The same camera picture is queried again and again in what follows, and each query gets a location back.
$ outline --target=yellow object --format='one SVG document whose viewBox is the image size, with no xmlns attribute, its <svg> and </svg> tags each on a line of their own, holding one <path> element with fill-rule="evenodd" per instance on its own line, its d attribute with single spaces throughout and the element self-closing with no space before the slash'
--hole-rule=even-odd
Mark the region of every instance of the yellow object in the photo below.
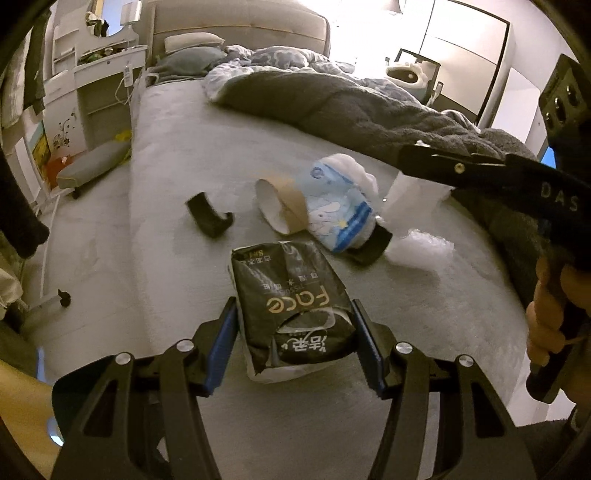
<svg viewBox="0 0 591 480">
<path fill-rule="evenodd" d="M 0 361 L 0 417 L 29 461 L 47 479 L 60 448 L 50 439 L 51 387 Z"/>
<path fill-rule="evenodd" d="M 131 130 L 123 130 L 121 133 L 115 135 L 115 140 L 117 140 L 117 142 L 131 140 Z"/>
</svg>

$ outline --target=white wardrobe door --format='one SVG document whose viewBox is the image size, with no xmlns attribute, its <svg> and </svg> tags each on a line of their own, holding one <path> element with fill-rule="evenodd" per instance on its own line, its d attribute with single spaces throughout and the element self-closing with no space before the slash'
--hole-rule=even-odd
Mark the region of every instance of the white wardrobe door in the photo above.
<svg viewBox="0 0 591 480">
<path fill-rule="evenodd" d="M 438 38 L 425 38 L 421 55 L 441 64 L 442 95 L 478 114 L 495 75 L 496 64 Z"/>
<path fill-rule="evenodd" d="M 540 90 L 515 69 L 509 71 L 492 128 L 500 128 L 526 142 L 538 109 Z"/>
<path fill-rule="evenodd" d="M 507 24 L 466 5 L 436 0 L 427 35 L 446 40 L 498 63 Z"/>
</svg>

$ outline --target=upholstered headboard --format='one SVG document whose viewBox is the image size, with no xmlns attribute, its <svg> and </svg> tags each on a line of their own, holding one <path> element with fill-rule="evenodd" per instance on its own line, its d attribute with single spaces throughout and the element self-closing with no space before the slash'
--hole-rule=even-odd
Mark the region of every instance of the upholstered headboard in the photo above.
<svg viewBox="0 0 591 480">
<path fill-rule="evenodd" d="M 164 54 L 171 35 L 207 31 L 226 45 L 264 48 L 286 45 L 330 53 L 330 26 L 298 0 L 156 0 L 145 2 L 134 25 L 148 46 L 148 64 Z"/>
</svg>

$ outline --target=gray pillow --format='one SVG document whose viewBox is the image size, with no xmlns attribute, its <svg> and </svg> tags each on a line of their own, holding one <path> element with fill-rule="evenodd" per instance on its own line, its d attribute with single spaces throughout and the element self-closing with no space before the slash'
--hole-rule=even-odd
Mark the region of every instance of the gray pillow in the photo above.
<svg viewBox="0 0 591 480">
<path fill-rule="evenodd" d="M 129 140 L 110 140 L 82 155 L 57 174 L 61 189 L 75 189 L 115 168 L 131 148 Z"/>
<path fill-rule="evenodd" d="M 156 84 L 197 79 L 204 77 L 225 57 L 226 53 L 216 47 L 184 48 L 159 60 L 150 68 L 150 73 L 157 74 Z"/>
<path fill-rule="evenodd" d="M 215 47 L 224 43 L 224 39 L 209 32 L 189 32 L 172 35 L 164 39 L 167 55 L 189 47 Z"/>
</svg>

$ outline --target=cardboard tube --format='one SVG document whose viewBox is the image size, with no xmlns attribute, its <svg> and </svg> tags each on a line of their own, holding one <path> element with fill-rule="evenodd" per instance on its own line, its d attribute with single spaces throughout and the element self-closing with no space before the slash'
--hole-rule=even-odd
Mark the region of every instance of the cardboard tube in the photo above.
<svg viewBox="0 0 591 480">
<path fill-rule="evenodd" d="M 269 225 L 283 235 L 308 228 L 306 198 L 292 179 L 267 177 L 256 181 L 256 200 Z"/>
</svg>

